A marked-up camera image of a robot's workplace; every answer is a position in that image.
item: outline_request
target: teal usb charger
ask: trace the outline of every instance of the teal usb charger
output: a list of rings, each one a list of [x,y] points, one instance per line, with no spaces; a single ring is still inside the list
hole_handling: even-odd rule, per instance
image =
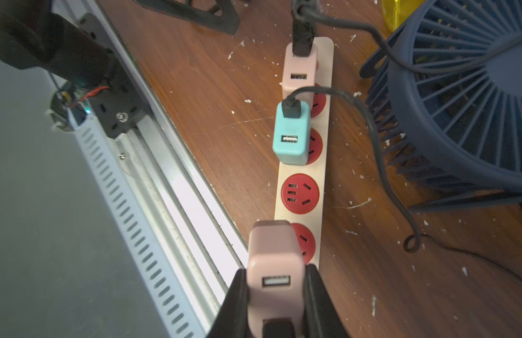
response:
[[[300,102],[300,116],[285,117],[282,103],[276,109],[272,150],[280,162],[295,166],[305,166],[308,162],[310,146],[310,107]]]

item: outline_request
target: perforated metal strip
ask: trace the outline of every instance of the perforated metal strip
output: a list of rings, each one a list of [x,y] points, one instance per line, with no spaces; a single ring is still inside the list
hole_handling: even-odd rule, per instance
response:
[[[131,192],[118,165],[118,155],[112,152],[98,119],[88,118],[75,131],[75,137],[170,337],[204,337],[202,326]]]

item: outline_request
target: black cable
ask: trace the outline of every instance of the black cable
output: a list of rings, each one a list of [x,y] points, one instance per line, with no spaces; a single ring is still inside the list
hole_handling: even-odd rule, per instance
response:
[[[51,72],[48,72],[48,73],[49,73],[50,79],[53,81],[54,86],[56,87],[56,91],[61,91],[62,89],[60,88],[60,86],[56,82],[56,79],[54,78],[54,75]]]
[[[408,236],[408,238],[406,238],[406,240],[404,241],[404,243],[410,239],[410,237],[413,237],[414,235],[410,235]],[[492,260],[488,257],[485,257],[483,255],[481,255],[480,253],[474,253],[472,251],[469,251],[469,250],[465,250],[465,249],[459,249],[459,248],[455,248],[455,247],[450,247],[446,244],[443,244],[442,242],[440,242],[439,240],[435,239],[434,237],[430,236],[430,235],[427,235],[427,234],[421,234],[422,237],[425,237],[429,240],[431,240],[435,245],[437,245],[439,248],[443,249],[443,250],[447,250],[447,251],[453,251],[453,252],[456,252],[456,253],[460,253],[460,254],[465,254],[465,255],[469,255],[469,256],[472,256],[472,257],[476,257],[476,258],[481,258],[482,260],[494,265],[495,267],[497,267],[498,269],[501,269],[503,271],[505,271],[506,273],[512,275],[513,277],[515,277],[516,280],[520,281],[522,283],[522,276],[515,273],[514,271],[510,270],[509,268],[507,267],[504,267],[503,265],[501,265],[500,263],[498,263],[497,261],[495,260]]]
[[[383,160],[383,154],[381,151],[381,141],[379,140],[378,130],[376,127],[376,122],[374,121],[372,114],[368,111],[368,107],[366,104],[360,100],[359,98],[353,97],[352,94],[344,91],[339,90],[335,88],[330,87],[302,87],[295,91],[293,91],[287,98],[285,98],[284,101],[288,106],[292,106],[292,103],[296,100],[296,96],[304,93],[304,92],[314,92],[316,94],[328,94],[328,95],[337,95],[341,98],[344,98],[349,103],[351,103],[357,110],[360,112],[360,114],[363,116],[364,120],[366,121],[366,126],[368,127],[370,141],[372,143],[373,148],[373,157],[376,161],[377,171],[379,174],[379,179],[381,180],[381,184],[383,186],[383,189],[385,190],[387,196],[389,196],[389,199],[392,201],[392,203],[398,208],[398,210],[402,213],[402,215],[406,218],[409,225],[412,228],[413,234],[408,236],[403,243],[404,250],[407,253],[416,253],[420,247],[421,247],[421,239],[423,237],[428,238],[429,240],[432,240],[434,244],[436,244],[438,247],[440,247],[443,250],[451,251],[451,252],[457,252],[462,254],[467,254],[470,256],[478,257],[482,260],[485,260],[489,262],[490,264],[508,272],[513,277],[515,277],[517,280],[522,282],[522,276],[518,275],[517,273],[511,271],[509,268],[504,267],[500,263],[497,263],[494,260],[491,260],[487,257],[482,256],[479,253],[474,253],[468,250],[449,247],[443,243],[441,243],[439,240],[436,240],[434,237],[422,234],[419,230],[419,226],[413,219],[413,216],[409,213],[407,208],[402,204],[402,202],[399,200],[399,198],[395,195],[393,192],[393,189],[391,188],[391,185],[389,183],[389,178],[387,177],[387,172],[385,168],[385,161]],[[410,247],[410,242],[413,241],[413,247]]]
[[[498,55],[508,51],[511,48],[514,48],[520,44],[522,44],[522,35],[515,38],[514,40],[509,41],[508,43],[505,43],[495,50],[489,51],[488,53],[474,59],[473,61],[460,64],[457,66],[451,66],[451,67],[445,67],[445,68],[424,68],[419,67],[413,64],[410,64],[398,56],[396,56],[392,50],[392,48],[389,46],[389,44],[386,43],[385,39],[381,35],[381,33],[377,30],[376,27],[369,23],[365,22],[358,22],[358,21],[352,21],[352,20],[345,20],[345,19],[338,19],[335,17],[330,17],[321,14],[317,10],[314,10],[307,5],[300,5],[295,4],[293,8],[293,14],[296,18],[307,21],[307,22],[315,22],[315,23],[321,23],[330,27],[338,27],[338,28],[347,28],[347,29],[357,29],[362,30],[370,33],[373,37],[373,40],[379,45],[381,50],[385,52],[387,55],[387,58],[389,58],[391,61],[393,61],[395,64],[397,64],[400,68],[406,69],[408,71],[414,72],[414,73],[420,73],[420,74],[447,74],[452,72],[463,72],[467,71],[469,69],[475,68],[477,66],[480,66],[487,62],[488,60],[497,57]]]

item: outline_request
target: usb port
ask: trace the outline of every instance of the usb port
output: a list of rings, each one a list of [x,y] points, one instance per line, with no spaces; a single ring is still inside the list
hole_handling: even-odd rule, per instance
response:
[[[281,287],[291,285],[291,276],[263,277],[263,287]]]
[[[282,135],[282,142],[297,143],[297,141],[298,141],[298,136]]]
[[[300,78],[305,80],[308,77],[308,74],[291,74],[291,78]]]

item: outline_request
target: wooden desk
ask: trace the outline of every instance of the wooden desk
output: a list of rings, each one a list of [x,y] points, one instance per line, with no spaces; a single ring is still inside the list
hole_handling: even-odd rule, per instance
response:
[[[237,1],[242,22],[234,37],[131,0],[100,3],[247,239],[257,219],[273,217],[278,160],[271,136],[282,100],[284,48],[291,41],[289,1],[254,0],[248,6]],[[373,0],[323,7],[330,15],[371,22],[389,33]],[[324,26],[318,34],[336,44],[333,86],[365,98],[370,80],[360,79],[359,68],[376,49],[370,36]],[[409,226],[379,185],[359,113],[338,99],[331,104],[327,146],[320,273],[350,335],[522,337],[522,284],[428,241],[415,255],[402,250]],[[392,168],[389,176],[407,205],[433,197],[406,184]],[[336,208],[368,198],[372,201],[359,208]],[[522,274],[518,206],[430,213],[416,220],[440,240]]]

